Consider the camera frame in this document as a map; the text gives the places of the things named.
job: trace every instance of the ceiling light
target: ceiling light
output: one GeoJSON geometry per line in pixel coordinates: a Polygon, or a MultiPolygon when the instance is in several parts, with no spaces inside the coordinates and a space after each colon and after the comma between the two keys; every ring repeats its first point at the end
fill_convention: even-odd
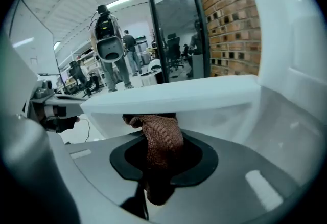
{"type": "Polygon", "coordinates": [[[116,5],[118,5],[118,4],[120,4],[120,3],[123,3],[123,2],[126,2],[126,1],[131,1],[131,0],[117,0],[117,1],[114,1],[114,2],[112,2],[112,3],[110,3],[110,4],[108,4],[108,5],[107,5],[107,8],[110,9],[110,8],[112,8],[113,6],[116,6],[116,5]]]}
{"type": "Polygon", "coordinates": [[[60,45],[60,42],[57,41],[56,44],[53,46],[53,50],[56,50],[56,48],[60,45]]]}
{"type": "Polygon", "coordinates": [[[14,48],[19,47],[19,46],[24,45],[24,44],[26,44],[26,43],[32,42],[33,40],[34,40],[34,38],[24,39],[24,40],[22,40],[22,41],[20,41],[20,42],[17,42],[17,43],[15,43],[15,44],[13,44],[13,47],[14,47],[14,48]]]}

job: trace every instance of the brick wall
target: brick wall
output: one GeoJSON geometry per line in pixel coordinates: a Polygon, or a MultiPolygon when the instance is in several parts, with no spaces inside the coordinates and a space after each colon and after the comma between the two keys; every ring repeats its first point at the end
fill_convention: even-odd
{"type": "Polygon", "coordinates": [[[261,32],[255,0],[202,0],[211,76],[258,74],[261,32]]]}

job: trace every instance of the office chair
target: office chair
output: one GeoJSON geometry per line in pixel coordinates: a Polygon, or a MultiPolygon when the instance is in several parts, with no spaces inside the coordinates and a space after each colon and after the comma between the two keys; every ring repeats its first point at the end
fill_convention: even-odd
{"type": "Polygon", "coordinates": [[[76,80],[79,80],[81,82],[81,84],[79,85],[80,90],[83,90],[85,95],[83,97],[85,97],[86,95],[91,96],[91,90],[90,87],[92,85],[92,82],[89,83],[89,81],[87,81],[87,78],[84,76],[81,67],[77,64],[76,61],[72,61],[71,63],[69,63],[69,65],[71,66],[71,69],[69,70],[70,75],[76,80]]]}
{"type": "Polygon", "coordinates": [[[178,67],[184,67],[180,59],[180,38],[176,36],[176,33],[170,34],[167,37],[167,45],[168,45],[168,62],[169,68],[175,68],[178,70],[178,67]]]}

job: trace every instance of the brown knitted object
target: brown knitted object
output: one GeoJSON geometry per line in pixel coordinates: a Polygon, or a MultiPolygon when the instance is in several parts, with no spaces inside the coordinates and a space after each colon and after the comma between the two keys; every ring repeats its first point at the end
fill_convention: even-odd
{"type": "Polygon", "coordinates": [[[146,190],[148,200],[163,205],[173,192],[169,182],[178,167],[183,136],[174,114],[123,115],[133,128],[142,127],[148,140],[146,190]]]}

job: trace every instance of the jeans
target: jeans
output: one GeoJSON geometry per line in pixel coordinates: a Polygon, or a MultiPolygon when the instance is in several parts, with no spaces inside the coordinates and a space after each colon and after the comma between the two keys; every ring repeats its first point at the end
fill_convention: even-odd
{"type": "Polygon", "coordinates": [[[127,52],[127,58],[128,58],[128,61],[132,68],[133,73],[134,74],[136,73],[136,68],[138,69],[139,73],[142,73],[141,64],[139,62],[139,58],[138,58],[136,51],[127,52]]]}
{"type": "MultiPolygon", "coordinates": [[[[104,72],[105,80],[107,82],[109,91],[110,92],[117,91],[116,83],[113,79],[114,76],[113,76],[112,63],[102,63],[102,61],[100,61],[100,63],[104,72]]],[[[123,77],[125,88],[128,88],[132,83],[129,80],[129,74],[128,74],[124,57],[121,57],[119,60],[117,60],[115,64],[119,70],[119,74],[123,77]]]]}

